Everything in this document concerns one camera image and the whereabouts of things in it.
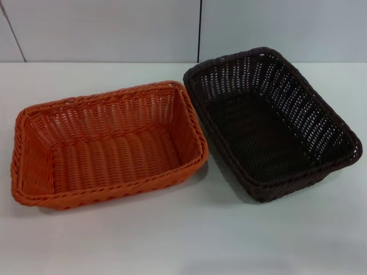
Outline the dark brown woven basket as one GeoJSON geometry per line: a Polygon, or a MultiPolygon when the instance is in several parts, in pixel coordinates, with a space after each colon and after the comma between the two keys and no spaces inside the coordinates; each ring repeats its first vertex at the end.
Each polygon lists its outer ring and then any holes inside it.
{"type": "Polygon", "coordinates": [[[183,82],[224,162],[257,202],[310,187],[362,155],[356,134],[273,49],[204,61],[183,82]]]}

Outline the orange woven basket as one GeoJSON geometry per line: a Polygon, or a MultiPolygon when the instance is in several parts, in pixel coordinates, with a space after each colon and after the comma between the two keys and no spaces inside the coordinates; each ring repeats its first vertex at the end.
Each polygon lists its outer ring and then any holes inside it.
{"type": "Polygon", "coordinates": [[[70,97],[18,114],[11,193],[25,206],[72,209],[182,183],[208,153],[179,82],[70,97]]]}

